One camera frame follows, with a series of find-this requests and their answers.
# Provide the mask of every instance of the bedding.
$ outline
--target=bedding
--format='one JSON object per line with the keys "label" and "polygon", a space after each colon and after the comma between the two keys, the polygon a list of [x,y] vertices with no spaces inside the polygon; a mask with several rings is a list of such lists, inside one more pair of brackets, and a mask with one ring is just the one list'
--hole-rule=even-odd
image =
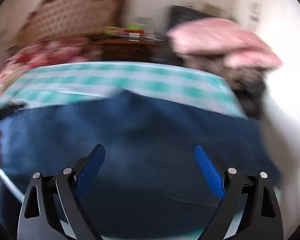
{"label": "bedding", "polygon": [[176,66],[138,62],[83,62],[32,69],[0,97],[29,107],[106,98],[127,89],[218,113],[243,117],[226,82],[216,75]]}
{"label": "bedding", "polygon": [[[279,179],[254,120],[128,91],[20,110],[0,129],[2,170],[23,193],[34,172],[59,173],[97,143],[105,146],[105,162],[80,200],[108,239],[198,237],[219,203],[194,158],[198,142],[226,166],[251,175],[265,171],[273,184]],[[2,222],[16,225],[9,192],[1,199]]]}
{"label": "bedding", "polygon": [[0,96],[20,76],[40,66],[100,60],[101,49],[81,36],[33,43],[8,58],[0,72]]}

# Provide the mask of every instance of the green striped blanket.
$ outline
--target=green striped blanket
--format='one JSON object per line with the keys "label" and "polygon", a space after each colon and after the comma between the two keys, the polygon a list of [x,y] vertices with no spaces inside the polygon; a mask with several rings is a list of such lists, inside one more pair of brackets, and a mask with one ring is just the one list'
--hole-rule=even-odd
{"label": "green striped blanket", "polygon": [[231,116],[245,117],[226,82],[216,75],[139,62],[84,62],[39,67],[25,73],[0,97],[28,107],[108,98],[120,89]]}

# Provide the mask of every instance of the wooden headboard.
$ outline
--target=wooden headboard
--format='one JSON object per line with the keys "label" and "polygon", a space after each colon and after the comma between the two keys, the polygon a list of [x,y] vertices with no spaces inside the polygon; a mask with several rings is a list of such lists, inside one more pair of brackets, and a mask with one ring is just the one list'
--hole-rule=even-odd
{"label": "wooden headboard", "polygon": [[24,47],[41,40],[99,35],[108,26],[122,27],[124,1],[44,0],[19,30],[17,43]]}

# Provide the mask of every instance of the black cushion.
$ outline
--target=black cushion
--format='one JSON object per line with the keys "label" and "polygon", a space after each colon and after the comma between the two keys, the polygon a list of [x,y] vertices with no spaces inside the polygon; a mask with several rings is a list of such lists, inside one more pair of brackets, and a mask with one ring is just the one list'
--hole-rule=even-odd
{"label": "black cushion", "polygon": [[173,5],[170,7],[168,30],[180,23],[189,22],[189,21],[198,20],[207,17],[213,17],[213,16],[206,13],[199,12],[197,10],[193,10],[191,8]]}
{"label": "black cushion", "polygon": [[248,117],[255,119],[260,118],[262,111],[262,94],[266,89],[265,83],[261,80],[260,82],[246,86],[243,90],[236,91],[234,94],[239,100],[242,109]]}
{"label": "black cushion", "polygon": [[183,59],[175,54],[168,41],[160,41],[159,47],[151,58],[153,63],[183,66]]}

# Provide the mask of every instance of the blue gripper pad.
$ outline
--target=blue gripper pad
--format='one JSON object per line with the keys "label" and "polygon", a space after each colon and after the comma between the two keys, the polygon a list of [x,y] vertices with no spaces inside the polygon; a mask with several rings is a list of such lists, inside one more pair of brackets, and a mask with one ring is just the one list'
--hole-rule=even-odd
{"label": "blue gripper pad", "polygon": [[200,170],[204,175],[211,192],[222,199],[226,194],[223,187],[223,177],[218,172],[218,169],[213,165],[211,159],[205,153],[200,144],[195,147],[194,157],[199,164]]}
{"label": "blue gripper pad", "polygon": [[77,197],[82,196],[90,187],[93,179],[99,172],[106,157],[105,148],[101,145],[90,158],[84,169],[76,180],[76,188],[74,194]]}

